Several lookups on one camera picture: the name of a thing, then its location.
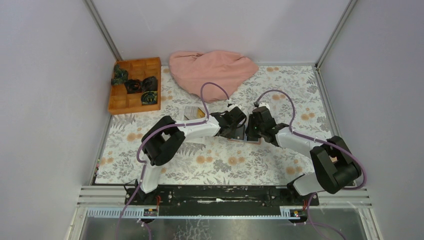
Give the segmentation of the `white translucent card box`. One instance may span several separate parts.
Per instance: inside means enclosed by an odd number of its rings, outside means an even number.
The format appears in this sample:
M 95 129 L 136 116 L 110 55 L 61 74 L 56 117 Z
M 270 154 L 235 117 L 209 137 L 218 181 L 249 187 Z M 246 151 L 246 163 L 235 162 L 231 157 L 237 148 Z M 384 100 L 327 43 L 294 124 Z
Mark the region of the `white translucent card box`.
M 198 122 L 199 119 L 202 119 L 205 117 L 205 110 L 201 106 L 186 105 L 184 109 L 182 110 L 181 115 L 182 115 L 183 121 Z M 205 138 L 204 137 L 194 138 L 194 139 L 188 140 L 187 142 L 204 145 Z

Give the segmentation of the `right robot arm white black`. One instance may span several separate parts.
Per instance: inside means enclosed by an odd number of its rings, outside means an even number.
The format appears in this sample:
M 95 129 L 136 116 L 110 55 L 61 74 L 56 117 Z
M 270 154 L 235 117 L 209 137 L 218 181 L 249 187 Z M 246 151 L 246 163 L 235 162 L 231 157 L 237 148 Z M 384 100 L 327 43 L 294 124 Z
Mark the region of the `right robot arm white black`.
M 361 167 L 354 161 L 341 137 L 319 141 L 290 131 L 289 125 L 276 123 L 265 106 L 252 111 L 245 132 L 248 137 L 262 138 L 276 147 L 288 148 L 310 158 L 314 172 L 287 184 L 286 198 L 293 206 L 301 205 L 311 193 L 325 191 L 335 194 L 362 175 Z

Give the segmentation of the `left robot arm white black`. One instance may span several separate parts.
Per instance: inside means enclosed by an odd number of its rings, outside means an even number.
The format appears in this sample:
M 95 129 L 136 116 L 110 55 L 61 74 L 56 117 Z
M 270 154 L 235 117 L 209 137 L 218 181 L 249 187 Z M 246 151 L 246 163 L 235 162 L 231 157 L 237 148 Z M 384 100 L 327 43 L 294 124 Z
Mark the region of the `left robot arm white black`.
M 247 115 L 235 104 L 224 112 L 213 112 L 194 120 L 162 117 L 143 136 L 136 153 L 137 161 L 143 164 L 136 199 L 144 206 L 154 202 L 161 167 L 173 159 L 184 142 L 204 137 L 234 138 L 237 128 L 246 120 Z

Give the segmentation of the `brown leather card holder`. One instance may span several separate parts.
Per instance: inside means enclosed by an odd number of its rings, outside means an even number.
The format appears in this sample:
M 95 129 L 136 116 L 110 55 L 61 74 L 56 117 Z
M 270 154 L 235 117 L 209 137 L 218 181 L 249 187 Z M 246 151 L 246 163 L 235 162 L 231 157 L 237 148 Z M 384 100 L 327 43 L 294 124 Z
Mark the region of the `brown leather card holder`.
M 229 138 L 229 141 L 240 142 L 246 144 L 260 145 L 261 139 L 255 137 L 248 137 L 244 131 L 236 131 L 234 137 Z

